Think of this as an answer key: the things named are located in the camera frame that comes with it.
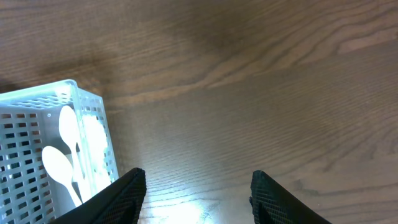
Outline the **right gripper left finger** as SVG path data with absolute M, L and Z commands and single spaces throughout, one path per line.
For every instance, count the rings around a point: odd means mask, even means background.
M 137 224 L 146 196 L 146 173 L 133 168 L 79 207 L 51 224 Z

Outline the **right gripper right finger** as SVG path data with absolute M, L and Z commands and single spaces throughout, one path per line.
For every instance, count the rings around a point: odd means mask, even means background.
M 262 170 L 252 174 L 249 202 L 255 224 L 330 224 Z

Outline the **white plastic spoon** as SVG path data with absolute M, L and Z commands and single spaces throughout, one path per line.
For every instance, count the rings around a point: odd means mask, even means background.
M 105 149 L 108 146 L 103 125 L 96 116 L 84 115 L 83 124 L 90 152 L 91 170 L 93 171 L 94 185 L 98 192 L 111 184 L 108 171 L 105 166 Z
M 48 175 L 68 190 L 74 205 L 79 207 L 82 202 L 72 186 L 73 167 L 67 157 L 57 148 L 45 146 L 42 161 Z
M 90 199 L 91 193 L 83 178 L 83 171 L 76 150 L 76 145 L 80 140 L 80 131 L 76 114 L 70 106 L 63 106 L 60 110 L 58 127 L 61 139 L 70 148 L 73 162 L 73 176 L 78 184 L 82 202 L 85 203 Z

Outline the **clear white perforated basket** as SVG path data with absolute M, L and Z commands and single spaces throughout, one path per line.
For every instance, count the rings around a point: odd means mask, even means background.
M 70 148 L 61 139 L 59 116 L 70 106 L 78 121 L 76 145 L 83 178 L 90 198 L 94 185 L 90 152 L 83 124 L 84 115 L 96 116 L 103 125 L 108 146 L 104 161 L 111 183 L 119 178 L 103 99 L 78 87 L 74 80 L 61 80 L 1 95 L 1 222 L 49 223 L 75 208 L 68 190 L 45 170 L 42 150 L 53 146 L 72 161 Z

